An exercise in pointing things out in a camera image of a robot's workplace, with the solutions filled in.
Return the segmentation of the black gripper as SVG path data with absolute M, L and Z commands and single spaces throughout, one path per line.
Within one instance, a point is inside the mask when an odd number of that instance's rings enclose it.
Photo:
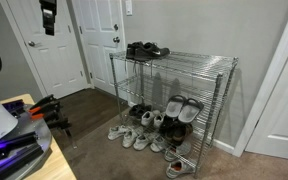
M 39 3 L 42 11 L 43 28 L 45 29 L 45 34 L 53 36 L 55 29 L 55 17 L 57 15 L 57 0 L 39 0 Z

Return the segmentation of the round grey robot base plate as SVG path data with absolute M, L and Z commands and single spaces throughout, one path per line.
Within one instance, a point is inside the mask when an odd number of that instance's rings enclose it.
M 27 110 L 15 113 L 18 124 L 0 139 L 0 180 L 22 180 L 39 169 L 50 153 L 51 133 L 43 119 Z

